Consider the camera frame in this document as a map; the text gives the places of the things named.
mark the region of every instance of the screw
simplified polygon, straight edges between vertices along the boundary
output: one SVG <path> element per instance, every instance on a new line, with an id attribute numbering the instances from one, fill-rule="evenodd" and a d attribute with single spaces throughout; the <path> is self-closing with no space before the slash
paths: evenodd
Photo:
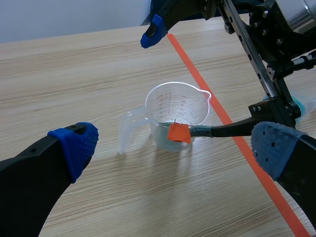
<path id="1" fill-rule="evenodd" d="M 276 44 L 277 44 L 277 45 L 283 44 L 283 40 L 282 40 L 282 39 L 277 39 L 277 40 L 276 40 Z"/>
<path id="2" fill-rule="evenodd" d="M 261 22 L 255 22 L 253 23 L 253 27 L 257 29 L 261 24 L 262 24 Z"/>
<path id="3" fill-rule="evenodd" d="M 271 66 L 268 66 L 267 67 L 267 72 L 268 72 L 268 75 L 271 79 L 275 79 L 276 78 L 276 71 L 274 70 L 273 67 Z"/>
<path id="4" fill-rule="evenodd" d="M 266 36 L 267 33 L 268 33 L 268 29 L 265 29 L 265 30 L 262 31 L 262 35 L 263 35 L 263 36 Z"/>
<path id="5" fill-rule="evenodd" d="M 265 18 L 265 19 L 266 19 L 266 18 L 267 18 L 267 16 L 268 16 L 268 13 L 269 13 L 268 11 L 264 11 L 264 12 L 262 13 L 263 18 Z"/>
<path id="6" fill-rule="evenodd" d="M 224 28 L 225 28 L 225 31 L 230 35 L 235 32 L 233 27 L 228 23 L 225 23 Z"/>

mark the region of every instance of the wood grain surface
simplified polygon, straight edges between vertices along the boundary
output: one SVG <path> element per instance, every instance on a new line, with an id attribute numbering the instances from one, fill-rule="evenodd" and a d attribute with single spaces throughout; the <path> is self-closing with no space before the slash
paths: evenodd
<path id="1" fill-rule="evenodd" d="M 154 86 L 197 85 L 167 38 L 140 47 L 145 30 L 0 44 L 0 159 L 79 121 L 92 122 L 100 133 L 93 160 L 58 200 L 40 236 L 293 236 L 232 138 L 198 138 L 191 149 L 169 153 L 155 146 L 145 126 L 132 133 L 128 152 L 118 154 L 120 118 L 144 105 Z M 232 120 L 249 116 L 248 105 L 264 91 L 223 20 L 181 22 L 170 32 Z M 306 80 L 290 78 L 294 88 L 304 91 L 308 83 L 315 91 L 309 80 L 315 72 L 304 73 Z M 297 128 L 316 136 L 315 118 L 306 115 Z M 212 109 L 205 124 L 221 124 Z"/>

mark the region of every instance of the clear plastic measuring cup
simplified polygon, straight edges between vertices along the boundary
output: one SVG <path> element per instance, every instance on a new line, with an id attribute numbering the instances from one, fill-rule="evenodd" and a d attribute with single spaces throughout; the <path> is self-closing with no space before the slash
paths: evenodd
<path id="1" fill-rule="evenodd" d="M 316 110 L 316 69 L 300 70 L 286 77 L 286 85 L 302 116 Z"/>
<path id="2" fill-rule="evenodd" d="M 167 82 L 156 86 L 148 93 L 144 107 L 122 117 L 119 125 L 119 153 L 126 152 L 131 131 L 148 123 L 159 147 L 172 152 L 187 148 L 187 143 L 168 140 L 169 128 L 161 123 L 176 121 L 201 125 L 209 114 L 210 99 L 208 91 L 183 82 Z"/>

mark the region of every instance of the blue rubber fingertip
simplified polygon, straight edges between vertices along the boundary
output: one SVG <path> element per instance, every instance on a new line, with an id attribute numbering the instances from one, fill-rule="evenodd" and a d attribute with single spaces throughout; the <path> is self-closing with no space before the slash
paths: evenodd
<path id="1" fill-rule="evenodd" d="M 305 133 L 274 122 L 261 122 L 251 133 L 253 155 L 275 181 L 290 159 L 297 141 Z"/>
<path id="2" fill-rule="evenodd" d="M 146 33 L 143 34 L 140 40 L 140 44 L 143 48 L 149 48 L 157 44 L 163 37 L 166 36 L 166 34 L 168 34 L 164 21 L 160 16 L 155 14 L 152 23 L 157 26 L 157 31 L 155 35 L 150 38 L 146 36 Z"/>
<path id="3" fill-rule="evenodd" d="M 79 122 L 79 124 L 86 125 L 86 131 L 82 135 L 65 128 L 48 132 L 49 136 L 58 138 L 62 145 L 72 183 L 76 182 L 82 174 L 84 165 L 94 154 L 99 140 L 98 129 L 93 124 L 88 122 Z"/>

